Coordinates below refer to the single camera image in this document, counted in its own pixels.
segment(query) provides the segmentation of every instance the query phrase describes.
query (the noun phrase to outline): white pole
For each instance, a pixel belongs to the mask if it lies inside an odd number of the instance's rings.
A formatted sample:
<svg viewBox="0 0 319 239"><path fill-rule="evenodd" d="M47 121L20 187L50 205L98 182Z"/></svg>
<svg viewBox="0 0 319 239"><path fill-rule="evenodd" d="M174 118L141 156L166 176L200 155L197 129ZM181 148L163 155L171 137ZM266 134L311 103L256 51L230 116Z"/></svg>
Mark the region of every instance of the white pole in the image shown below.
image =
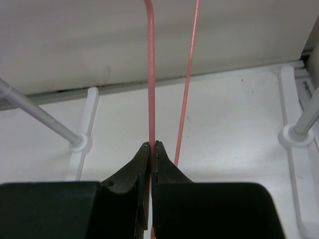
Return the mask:
<svg viewBox="0 0 319 239"><path fill-rule="evenodd" d="M77 147L82 143L82 137L76 135L58 120L53 118L46 111L41 109L25 95L9 85L6 81L0 78L0 94L3 95L10 103L18 106L23 111L49 127L51 130L69 141L73 147Z"/></svg>
<svg viewBox="0 0 319 239"><path fill-rule="evenodd" d="M310 128L314 125L319 116L319 90L316 90L315 94L310 100L308 109L306 109L294 127L294 133L299 136L306 135Z"/></svg>

